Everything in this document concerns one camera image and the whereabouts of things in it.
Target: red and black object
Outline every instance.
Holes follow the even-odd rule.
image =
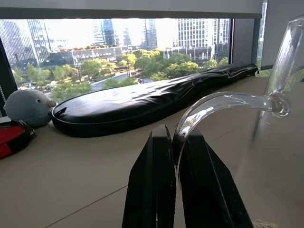
[[[0,159],[23,150],[34,136],[34,130],[25,123],[0,123]]]

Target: white wall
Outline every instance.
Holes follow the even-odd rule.
[[[0,7],[261,13],[262,0],[2,0]]]
[[[288,22],[304,14],[304,0],[268,0],[262,66],[273,65]]]

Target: sky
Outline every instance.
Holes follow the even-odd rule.
[[[66,48],[85,47],[94,43],[94,31],[98,31],[100,20],[95,19],[48,19],[44,20],[50,37],[58,43],[64,42]],[[143,19],[112,19],[113,28],[121,42],[125,28],[129,29],[132,45],[140,45],[143,36]],[[156,19],[158,48],[172,46],[177,35],[175,19]]]

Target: black object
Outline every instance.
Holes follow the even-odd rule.
[[[53,124],[76,137],[125,132],[172,115],[256,71],[254,64],[232,64],[169,81],[89,93],[57,105],[52,112]]]
[[[175,174],[171,138],[165,125],[155,128],[129,178],[123,228],[172,228]]]
[[[165,126],[154,129],[130,173],[123,228],[173,227],[172,152]],[[196,129],[183,149],[180,181],[187,228],[253,228],[228,168]]]
[[[229,169],[194,129],[180,163],[187,228],[253,228]]]

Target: stuffed animal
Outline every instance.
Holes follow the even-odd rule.
[[[56,102],[35,89],[17,90],[7,99],[4,110],[11,120],[23,120],[30,127],[46,125]]]

